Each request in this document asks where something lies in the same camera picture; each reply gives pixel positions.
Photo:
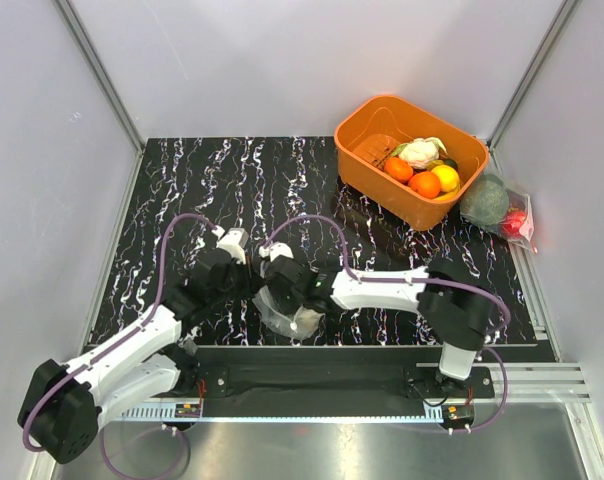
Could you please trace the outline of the clear polka dot zip bag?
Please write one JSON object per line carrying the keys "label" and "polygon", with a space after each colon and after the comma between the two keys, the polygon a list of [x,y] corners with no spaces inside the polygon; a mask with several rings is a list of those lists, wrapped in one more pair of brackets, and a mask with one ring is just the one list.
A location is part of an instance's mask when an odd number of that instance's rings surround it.
{"label": "clear polka dot zip bag", "polygon": [[318,329],[324,313],[300,307],[293,315],[281,313],[268,289],[263,287],[253,298],[261,322],[272,332],[294,340],[306,340]]}

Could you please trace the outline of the yellow fake lemon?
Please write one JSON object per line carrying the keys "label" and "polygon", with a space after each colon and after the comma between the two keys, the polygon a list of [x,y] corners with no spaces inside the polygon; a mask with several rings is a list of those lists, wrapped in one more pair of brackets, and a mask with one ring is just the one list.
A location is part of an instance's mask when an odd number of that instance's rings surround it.
{"label": "yellow fake lemon", "polygon": [[460,177],[457,170],[443,164],[434,167],[431,172],[440,182],[441,193],[450,193],[460,187]]}

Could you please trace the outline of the yellow fake bananas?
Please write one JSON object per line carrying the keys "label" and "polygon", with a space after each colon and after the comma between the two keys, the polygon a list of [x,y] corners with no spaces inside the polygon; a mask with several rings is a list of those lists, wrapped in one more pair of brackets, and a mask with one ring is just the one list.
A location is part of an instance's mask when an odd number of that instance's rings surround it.
{"label": "yellow fake bananas", "polygon": [[427,170],[433,173],[440,182],[440,193],[436,197],[439,201],[454,198],[461,188],[461,179],[458,170],[444,162],[436,160],[427,166]]}

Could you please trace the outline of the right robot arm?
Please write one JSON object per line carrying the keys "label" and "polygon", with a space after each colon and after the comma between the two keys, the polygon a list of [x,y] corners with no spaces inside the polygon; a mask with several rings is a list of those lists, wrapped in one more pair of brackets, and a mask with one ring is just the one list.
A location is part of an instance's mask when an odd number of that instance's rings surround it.
{"label": "right robot arm", "polygon": [[481,287],[456,282],[448,267],[433,261],[405,271],[330,271],[278,255],[263,263],[260,277],[254,304],[278,334],[300,339],[333,311],[410,312],[426,320],[442,344],[435,374],[439,390],[454,397],[470,387],[494,302]]}

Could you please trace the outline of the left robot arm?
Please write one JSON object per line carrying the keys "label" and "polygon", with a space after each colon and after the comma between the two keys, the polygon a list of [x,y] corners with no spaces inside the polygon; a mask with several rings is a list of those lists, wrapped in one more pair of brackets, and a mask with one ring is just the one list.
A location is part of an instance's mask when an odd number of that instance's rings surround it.
{"label": "left robot arm", "polygon": [[66,464],[129,408],[161,393],[190,394],[198,372],[180,341],[220,305],[251,294],[253,278],[243,248],[217,246],[187,280],[160,287],[154,303],[104,343],[66,362],[41,363],[17,416],[23,446]]}

